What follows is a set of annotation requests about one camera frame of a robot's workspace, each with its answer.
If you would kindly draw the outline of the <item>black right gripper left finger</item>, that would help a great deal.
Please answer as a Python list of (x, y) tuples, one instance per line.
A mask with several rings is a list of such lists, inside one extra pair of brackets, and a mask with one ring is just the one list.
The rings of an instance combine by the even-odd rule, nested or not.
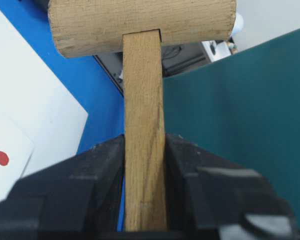
[(18, 180), (0, 201), (0, 240), (118, 237), (122, 135)]

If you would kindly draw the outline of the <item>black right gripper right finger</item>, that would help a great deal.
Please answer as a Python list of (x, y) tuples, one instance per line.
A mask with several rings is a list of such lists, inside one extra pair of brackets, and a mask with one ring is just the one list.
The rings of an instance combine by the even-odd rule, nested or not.
[(295, 240), (291, 207), (260, 173), (165, 137), (167, 224), (193, 240)]

